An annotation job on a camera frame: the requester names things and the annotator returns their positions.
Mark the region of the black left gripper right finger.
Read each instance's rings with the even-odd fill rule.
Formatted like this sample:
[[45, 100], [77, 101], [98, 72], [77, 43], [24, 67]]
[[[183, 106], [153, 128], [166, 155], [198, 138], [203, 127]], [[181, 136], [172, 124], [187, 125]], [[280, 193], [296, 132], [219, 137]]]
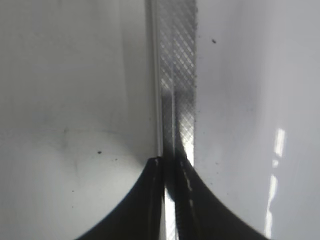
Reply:
[[264, 240], [206, 186], [184, 152], [163, 154], [165, 186], [174, 202], [180, 240]]

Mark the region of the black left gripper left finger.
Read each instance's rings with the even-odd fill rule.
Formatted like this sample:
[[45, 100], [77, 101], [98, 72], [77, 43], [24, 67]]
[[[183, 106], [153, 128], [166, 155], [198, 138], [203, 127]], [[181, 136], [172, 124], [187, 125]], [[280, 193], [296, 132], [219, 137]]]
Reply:
[[149, 158], [121, 202], [79, 240], [158, 240], [164, 198], [164, 162]]

